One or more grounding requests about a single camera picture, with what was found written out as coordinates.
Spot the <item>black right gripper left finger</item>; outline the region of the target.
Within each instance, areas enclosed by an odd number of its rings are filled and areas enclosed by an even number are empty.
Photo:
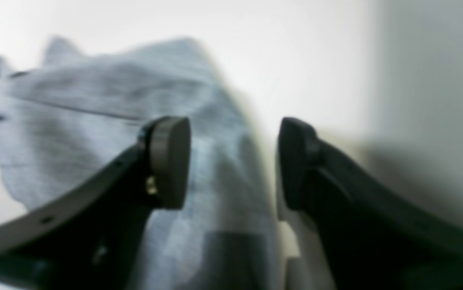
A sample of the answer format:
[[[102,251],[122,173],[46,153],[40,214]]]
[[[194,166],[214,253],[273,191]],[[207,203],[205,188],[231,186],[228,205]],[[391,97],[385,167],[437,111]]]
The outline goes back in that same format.
[[[162,117],[73,191],[0,225],[0,282],[28,290],[122,290],[147,221],[181,210],[190,165],[188,117]]]

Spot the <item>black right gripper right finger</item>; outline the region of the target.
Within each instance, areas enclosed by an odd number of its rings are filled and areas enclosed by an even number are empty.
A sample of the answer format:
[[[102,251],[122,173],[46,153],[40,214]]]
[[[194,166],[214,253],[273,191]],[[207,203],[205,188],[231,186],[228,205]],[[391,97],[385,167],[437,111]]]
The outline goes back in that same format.
[[[285,205],[316,226],[339,290],[463,290],[463,229],[392,193],[298,118],[277,150]]]

